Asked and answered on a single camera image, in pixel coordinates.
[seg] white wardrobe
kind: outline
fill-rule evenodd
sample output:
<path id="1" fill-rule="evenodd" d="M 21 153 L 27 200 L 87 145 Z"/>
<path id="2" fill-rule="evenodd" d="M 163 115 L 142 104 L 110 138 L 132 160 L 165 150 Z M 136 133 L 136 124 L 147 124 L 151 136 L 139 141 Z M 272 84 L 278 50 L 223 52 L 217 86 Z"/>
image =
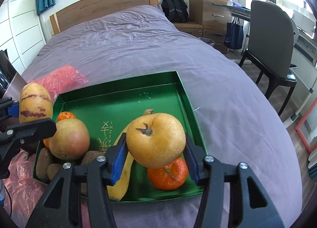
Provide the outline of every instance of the white wardrobe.
<path id="1" fill-rule="evenodd" d="M 0 6 L 0 50 L 22 74 L 45 45 L 35 0 L 5 0 Z"/>

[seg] bedsheet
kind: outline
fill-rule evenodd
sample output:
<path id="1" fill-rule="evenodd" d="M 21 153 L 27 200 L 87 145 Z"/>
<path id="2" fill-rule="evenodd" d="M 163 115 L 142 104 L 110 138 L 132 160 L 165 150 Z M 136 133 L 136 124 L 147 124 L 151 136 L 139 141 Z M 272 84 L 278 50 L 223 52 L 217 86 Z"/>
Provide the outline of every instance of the bedsheet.
<path id="1" fill-rule="evenodd" d="M 69 64 L 90 85 L 177 70 L 195 111 L 207 151 L 228 164 L 247 162 L 286 227 L 302 207 L 302 183 L 292 141 L 276 111 L 234 62 L 179 32 L 160 7 L 140 6 L 76 25 L 55 35 L 23 73 L 42 77 Z M 118 227 L 193 227 L 200 196 L 112 204 Z M 221 227 L 226 227 L 226 186 Z"/>

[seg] dark blue tote bag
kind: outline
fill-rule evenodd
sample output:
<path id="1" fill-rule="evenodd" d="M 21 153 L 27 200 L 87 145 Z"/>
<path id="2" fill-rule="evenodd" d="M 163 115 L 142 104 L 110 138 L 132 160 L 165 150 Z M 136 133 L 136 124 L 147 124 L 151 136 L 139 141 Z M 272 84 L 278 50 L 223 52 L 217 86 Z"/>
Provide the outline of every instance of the dark blue tote bag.
<path id="1" fill-rule="evenodd" d="M 227 34 L 224 45 L 229 49 L 240 49 L 243 43 L 243 26 L 240 19 L 234 18 L 232 23 L 227 23 Z"/>

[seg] brown kiwi fruit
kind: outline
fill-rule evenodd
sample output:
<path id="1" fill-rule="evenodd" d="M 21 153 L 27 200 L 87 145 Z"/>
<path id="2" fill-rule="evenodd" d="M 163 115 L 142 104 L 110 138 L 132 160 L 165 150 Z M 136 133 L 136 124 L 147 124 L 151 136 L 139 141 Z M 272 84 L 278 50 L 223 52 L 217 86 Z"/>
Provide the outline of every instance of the brown kiwi fruit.
<path id="1" fill-rule="evenodd" d="M 81 161 L 81 165 L 88 164 L 92 160 L 96 159 L 99 156 L 103 156 L 104 154 L 105 153 L 100 152 L 100 151 L 90 150 L 84 156 L 83 160 Z M 81 193 L 82 193 L 82 195 L 87 196 L 87 184 L 86 183 L 81 184 Z"/>
<path id="2" fill-rule="evenodd" d="M 37 178 L 45 183 L 48 183 L 49 177 L 47 176 L 47 168 L 50 164 L 54 163 L 54 157 L 50 150 L 46 147 L 42 148 L 36 162 L 35 173 Z"/>
<path id="3" fill-rule="evenodd" d="M 57 172 L 61 169 L 63 165 L 62 164 L 50 164 L 47 167 L 47 176 L 50 180 L 53 180 L 54 176 L 57 174 Z"/>

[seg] wooden headboard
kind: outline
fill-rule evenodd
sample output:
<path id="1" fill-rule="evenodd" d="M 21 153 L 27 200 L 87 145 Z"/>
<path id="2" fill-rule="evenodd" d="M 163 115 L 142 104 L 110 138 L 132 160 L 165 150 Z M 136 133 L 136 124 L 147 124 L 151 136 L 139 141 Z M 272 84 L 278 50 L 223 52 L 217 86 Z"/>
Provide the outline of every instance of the wooden headboard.
<path id="1" fill-rule="evenodd" d="M 80 0 L 50 16 L 54 34 L 79 23 L 141 5 L 158 5 L 159 0 Z"/>

